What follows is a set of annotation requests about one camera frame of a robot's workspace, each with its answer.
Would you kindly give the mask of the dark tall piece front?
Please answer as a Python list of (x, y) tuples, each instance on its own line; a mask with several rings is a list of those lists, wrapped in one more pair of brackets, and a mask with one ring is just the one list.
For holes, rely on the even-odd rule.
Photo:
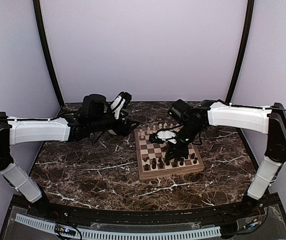
[(156, 169), (157, 161), (155, 158), (152, 159), (152, 169)]

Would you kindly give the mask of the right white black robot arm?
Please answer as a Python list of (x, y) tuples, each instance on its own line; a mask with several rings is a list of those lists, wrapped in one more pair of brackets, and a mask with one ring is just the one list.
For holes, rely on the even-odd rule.
[(191, 107), (177, 100), (168, 111), (181, 126), (178, 132), (159, 130), (156, 136), (168, 142), (166, 158), (185, 157), (188, 145), (208, 126), (233, 127), (256, 131), (268, 136), (264, 159), (250, 184), (247, 196), (238, 205), (238, 213), (248, 217), (257, 209), (257, 202), (286, 162), (286, 109), (281, 103), (272, 106), (248, 106), (222, 100), (204, 100)]

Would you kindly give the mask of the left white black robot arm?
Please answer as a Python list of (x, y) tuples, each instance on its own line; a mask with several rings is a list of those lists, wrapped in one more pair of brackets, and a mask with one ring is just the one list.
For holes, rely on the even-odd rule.
[(121, 113), (103, 113), (99, 117), (61, 116), (54, 118), (16, 118), (0, 112), (0, 174), (16, 191), (20, 192), (34, 210), (43, 218), (53, 214), (53, 206), (47, 202), (46, 194), (18, 165), (10, 154), (10, 146), (28, 142), (76, 142), (93, 133), (112, 131), (117, 136), (128, 136), (139, 126)]

